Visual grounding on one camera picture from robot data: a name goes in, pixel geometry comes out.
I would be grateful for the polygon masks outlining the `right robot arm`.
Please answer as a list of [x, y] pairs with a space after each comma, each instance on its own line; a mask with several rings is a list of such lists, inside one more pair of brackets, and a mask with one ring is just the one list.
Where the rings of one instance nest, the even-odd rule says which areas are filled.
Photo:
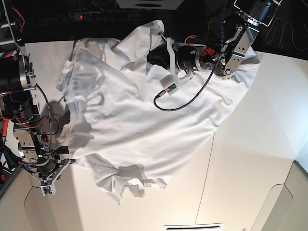
[[30, 56], [21, 35], [24, 17], [8, 0], [0, 3], [0, 189], [5, 190], [19, 169], [24, 169], [40, 184], [44, 196], [55, 195], [55, 182], [75, 163], [67, 158], [66, 146], [53, 147], [61, 116], [46, 105], [39, 114]]

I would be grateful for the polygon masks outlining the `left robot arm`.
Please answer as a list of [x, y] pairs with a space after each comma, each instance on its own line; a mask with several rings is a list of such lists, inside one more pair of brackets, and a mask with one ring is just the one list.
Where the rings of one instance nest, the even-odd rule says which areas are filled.
[[163, 93], [173, 94], [180, 84], [198, 72], [213, 72], [226, 79], [233, 76], [259, 34], [258, 26], [269, 26], [280, 0], [236, 0], [235, 13], [220, 22], [220, 41], [207, 42], [188, 36], [183, 43], [162, 37], [162, 44], [149, 52], [147, 62], [169, 74], [160, 80]]

